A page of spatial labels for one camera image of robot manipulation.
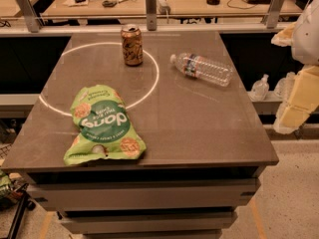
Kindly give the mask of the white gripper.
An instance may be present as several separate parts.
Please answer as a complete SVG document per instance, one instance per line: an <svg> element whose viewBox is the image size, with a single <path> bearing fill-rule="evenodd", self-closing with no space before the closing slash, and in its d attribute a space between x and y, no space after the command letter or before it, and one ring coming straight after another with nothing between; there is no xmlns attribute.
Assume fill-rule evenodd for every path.
<svg viewBox="0 0 319 239"><path fill-rule="evenodd" d="M319 107L319 0L313 0L298 20L275 34L271 43L291 46L292 57L305 66L294 80L285 81L288 98L284 98L276 114L273 128L288 134L300 128Z"/></svg>

